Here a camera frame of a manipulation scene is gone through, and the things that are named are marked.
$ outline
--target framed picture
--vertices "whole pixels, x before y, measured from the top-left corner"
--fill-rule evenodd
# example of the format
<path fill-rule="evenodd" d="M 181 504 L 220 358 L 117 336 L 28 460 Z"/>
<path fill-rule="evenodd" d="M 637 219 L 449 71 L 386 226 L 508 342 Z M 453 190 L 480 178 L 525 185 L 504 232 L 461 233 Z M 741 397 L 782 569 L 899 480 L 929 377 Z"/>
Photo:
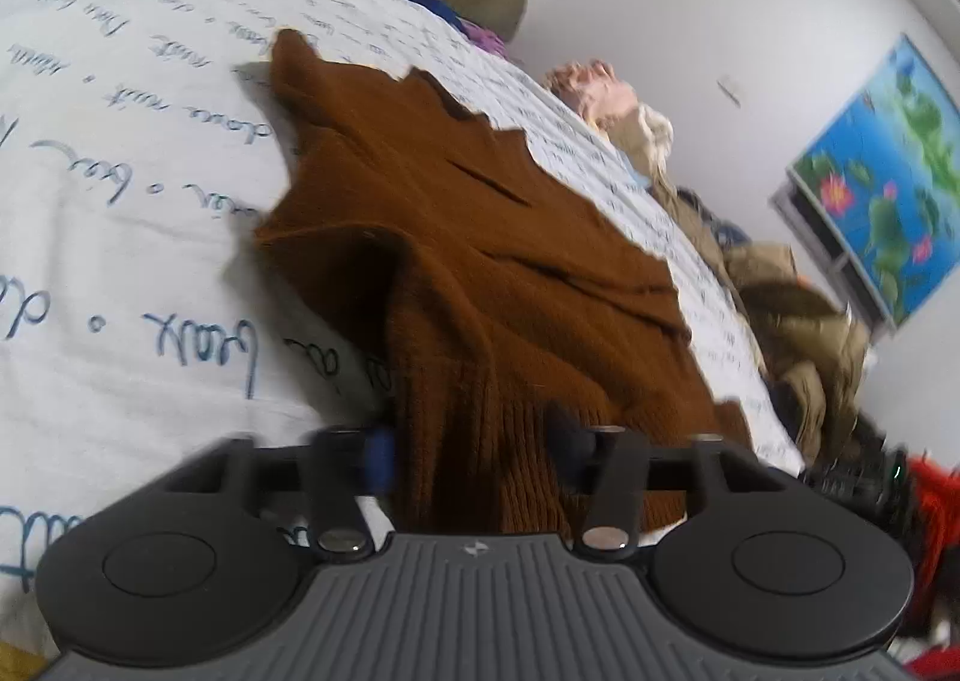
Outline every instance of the framed picture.
<path fill-rule="evenodd" d="M 893 326 L 960 260 L 960 112 L 907 37 L 790 176 Z"/>

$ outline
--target metal screw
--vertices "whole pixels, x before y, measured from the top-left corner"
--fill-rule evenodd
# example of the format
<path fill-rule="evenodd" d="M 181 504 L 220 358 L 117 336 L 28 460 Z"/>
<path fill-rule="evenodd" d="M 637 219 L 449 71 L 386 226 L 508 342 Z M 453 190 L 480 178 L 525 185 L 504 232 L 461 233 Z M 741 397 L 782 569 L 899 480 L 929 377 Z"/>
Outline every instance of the metal screw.
<path fill-rule="evenodd" d="M 584 532 L 583 541 L 598 551 L 618 551 L 627 547 L 630 536 L 616 526 L 594 526 Z"/>
<path fill-rule="evenodd" d="M 342 526 L 328 529 L 317 538 L 317 542 L 320 548 L 330 553 L 356 553 L 363 550 L 367 538 L 356 529 Z"/>

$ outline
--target round black pad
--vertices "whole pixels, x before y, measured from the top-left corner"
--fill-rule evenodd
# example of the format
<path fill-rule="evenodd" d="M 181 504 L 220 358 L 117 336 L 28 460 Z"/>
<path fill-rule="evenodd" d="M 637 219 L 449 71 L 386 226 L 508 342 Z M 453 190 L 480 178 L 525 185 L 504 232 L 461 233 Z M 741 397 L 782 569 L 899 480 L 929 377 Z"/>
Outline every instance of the round black pad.
<path fill-rule="evenodd" d="M 37 570 L 63 649 L 172 667 L 223 654 L 273 622 L 299 580 L 270 524 L 217 494 L 134 494 L 71 530 Z"/>
<path fill-rule="evenodd" d="M 661 540 L 651 581 L 667 611 L 708 641 L 803 662 L 891 636 L 913 571 L 875 526 L 798 487 L 710 502 Z"/>
<path fill-rule="evenodd" d="M 169 598 L 197 588 L 216 566 L 216 551 L 200 538 L 155 532 L 117 545 L 104 561 L 104 575 L 129 595 Z"/>
<path fill-rule="evenodd" d="M 747 583 L 773 595 L 814 595 L 840 580 L 844 562 L 843 554 L 821 538 L 803 532 L 764 532 L 733 550 L 733 569 Z"/>

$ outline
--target bed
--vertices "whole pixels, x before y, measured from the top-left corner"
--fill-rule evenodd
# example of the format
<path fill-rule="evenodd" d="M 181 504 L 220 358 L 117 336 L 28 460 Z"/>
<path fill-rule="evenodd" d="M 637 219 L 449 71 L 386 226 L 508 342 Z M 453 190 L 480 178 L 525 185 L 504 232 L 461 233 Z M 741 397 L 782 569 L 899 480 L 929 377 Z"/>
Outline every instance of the bed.
<path fill-rule="evenodd" d="M 296 163 L 272 35 L 325 59 L 432 72 L 664 257 L 717 398 L 796 472 L 746 332 L 622 157 L 507 61 L 406 0 L 0 0 L 0 640 L 49 653 L 40 555 L 210 442 L 289 445 L 376 416 L 384 365 L 251 249 Z M 368 505 L 381 535 L 389 526 Z"/>

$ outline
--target white wall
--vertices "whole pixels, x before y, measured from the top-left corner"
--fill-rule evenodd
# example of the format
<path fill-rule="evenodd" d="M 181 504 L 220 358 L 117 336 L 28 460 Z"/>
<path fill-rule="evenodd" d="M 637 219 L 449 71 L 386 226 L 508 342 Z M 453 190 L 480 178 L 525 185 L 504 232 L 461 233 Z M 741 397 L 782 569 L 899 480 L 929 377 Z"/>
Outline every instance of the white wall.
<path fill-rule="evenodd" d="M 535 76 L 609 61 L 673 121 L 676 181 L 755 238 L 793 241 L 770 195 L 902 32 L 960 103 L 960 65 L 908 0 L 530 0 L 511 50 Z M 960 461 L 960 273 L 880 345 L 861 397 L 892 440 Z"/>

